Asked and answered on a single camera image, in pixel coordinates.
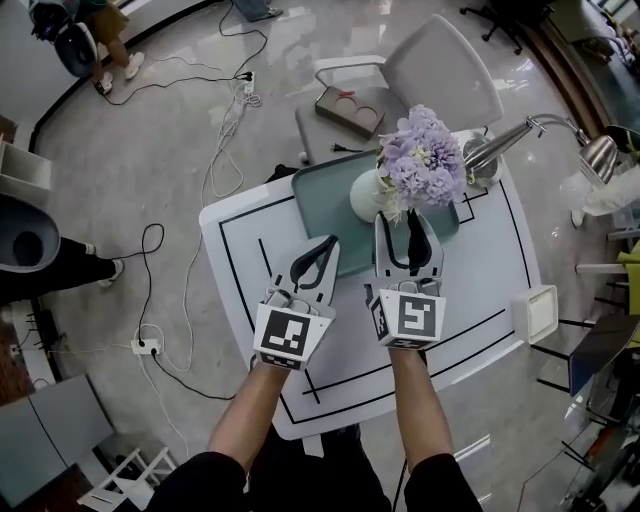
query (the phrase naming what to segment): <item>black sleeve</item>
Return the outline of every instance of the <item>black sleeve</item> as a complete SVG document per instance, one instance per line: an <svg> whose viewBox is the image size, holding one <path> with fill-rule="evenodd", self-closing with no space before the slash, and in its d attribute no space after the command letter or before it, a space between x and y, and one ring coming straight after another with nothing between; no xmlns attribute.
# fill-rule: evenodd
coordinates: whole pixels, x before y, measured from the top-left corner
<svg viewBox="0 0 640 512"><path fill-rule="evenodd" d="M442 454L420 462L407 482L404 499L409 512L417 510L478 511L482 507L453 455Z"/></svg>
<svg viewBox="0 0 640 512"><path fill-rule="evenodd" d="M147 512L246 510L242 466L221 453L200 453L173 471L156 489Z"/></svg>

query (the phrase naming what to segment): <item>marble floor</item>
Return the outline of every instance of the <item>marble floor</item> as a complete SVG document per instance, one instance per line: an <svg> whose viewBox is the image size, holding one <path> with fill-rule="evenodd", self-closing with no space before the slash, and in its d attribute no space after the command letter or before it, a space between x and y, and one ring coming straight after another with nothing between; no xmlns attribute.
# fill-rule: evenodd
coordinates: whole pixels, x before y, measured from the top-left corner
<svg viewBox="0 0 640 512"><path fill-rule="evenodd" d="M511 43L500 33L485 43L480 36L487 24L459 14L458 9L469 1L473 0L273 0L284 15L251 26L269 37L265 51L248 66L257 73L256 92L263 104L247 110L228 147L244 172L240 190L263 183L277 164L299 165L302 143L292 105L300 93L320 90L313 79L315 59L371 53L387 56L432 13L451 21L487 65L505 109L504 118L491 126L494 133L521 122L526 114L568 116L559 93L528 49L514 55ZM136 49L145 51L148 60L129 84L115 71L112 101L121 101L134 88L148 83L196 74L230 76L261 41L256 34L220 36L218 21L227 5L206 8L140 44ZM242 21L233 12L227 30L243 28ZM222 71L187 66L178 60L154 60L169 56ZM334 78L353 83L379 80L372 73L345 71ZM166 349L180 367L189 357L182 302L185 272L198 243L200 187L229 101L224 82L191 81L142 91L126 106L114 107L85 85L46 124L37 148L55 162L56 192L50 212L64 236L90 241L101 255L111 257L138 250L148 223L166 227L162 249L149 256L154 292L145 321L162 327ZM577 276L573 267L578 262L610 260L614 250L604 237L610 229L608 219L589 218L582 229L574 230L558 201L560 182L578 169L576 150L572 135L557 129L541 139L530 136L505 158L529 223L542 281L558 287L561 317L583 319L593 316L592 299L601 283ZM237 179L223 159L215 169L216 186L227 190ZM154 243L153 236L149 237L148 246ZM246 369L203 253L195 261L187 294L195 335L193 365L181 376L203 391L230 395ZM112 289L84 286L52 294L47 302L61 331L68 335L70 350L90 350L132 339L147 286L143 261L133 258L127 260L124 275ZM575 343L579 331L562 328L556 342ZM114 348L59 355L58 360L67 374L89 374L122 442L143 447L163 444L178 461L185 460L182 440L167 423L138 360L130 353ZM560 439L571 435L564 421L567 397L535 383L542 364L523 346L440 393L456 448L491 435L491 448L470 470L477 494L491 493L487 510L515 510L522 482L558 451ZM226 404L179 387L153 364L148 364L148 371L191 453L203 450ZM368 421L362 432L384 489L393 497L403 464L395 418L389 414ZM535 498L527 499L533 500L531 510L537 510ZM398 510L404 510L402 499Z"/></svg>

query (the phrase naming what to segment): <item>purple flower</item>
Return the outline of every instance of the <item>purple flower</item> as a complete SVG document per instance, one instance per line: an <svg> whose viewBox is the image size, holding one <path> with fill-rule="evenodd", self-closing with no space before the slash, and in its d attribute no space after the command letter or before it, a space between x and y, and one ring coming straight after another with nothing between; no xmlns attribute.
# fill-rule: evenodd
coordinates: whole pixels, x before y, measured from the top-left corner
<svg viewBox="0 0 640 512"><path fill-rule="evenodd" d="M464 161L457 141L435 113L413 107L398 121L398 132L381 138L380 174L398 192L404 208L461 201L466 188Z"/></svg>

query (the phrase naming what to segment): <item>forearm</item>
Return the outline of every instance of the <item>forearm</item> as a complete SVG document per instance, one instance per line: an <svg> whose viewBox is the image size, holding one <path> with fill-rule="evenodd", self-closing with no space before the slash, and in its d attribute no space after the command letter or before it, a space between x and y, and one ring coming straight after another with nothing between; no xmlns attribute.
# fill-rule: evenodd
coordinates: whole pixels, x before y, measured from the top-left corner
<svg viewBox="0 0 640 512"><path fill-rule="evenodd" d="M216 425L209 451L228 455L249 472L269 431L289 370L258 363Z"/></svg>
<svg viewBox="0 0 640 512"><path fill-rule="evenodd" d="M409 471L424 459L453 453L447 418L420 355L390 349L396 388L396 412Z"/></svg>

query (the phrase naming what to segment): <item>teal tray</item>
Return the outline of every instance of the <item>teal tray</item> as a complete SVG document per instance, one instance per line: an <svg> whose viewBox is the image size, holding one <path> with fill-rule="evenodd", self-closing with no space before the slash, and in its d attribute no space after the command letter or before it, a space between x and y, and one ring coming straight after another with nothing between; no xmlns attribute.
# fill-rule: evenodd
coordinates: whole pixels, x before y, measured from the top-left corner
<svg viewBox="0 0 640 512"><path fill-rule="evenodd" d="M309 238L335 235L340 241L338 276L357 274L372 266L373 225L353 213L349 192L356 178L375 165L376 151L367 151L301 169L291 181ZM421 212L441 242L458 231L460 221L452 204ZM391 226L394 251L403 258L409 245L406 220Z"/></svg>

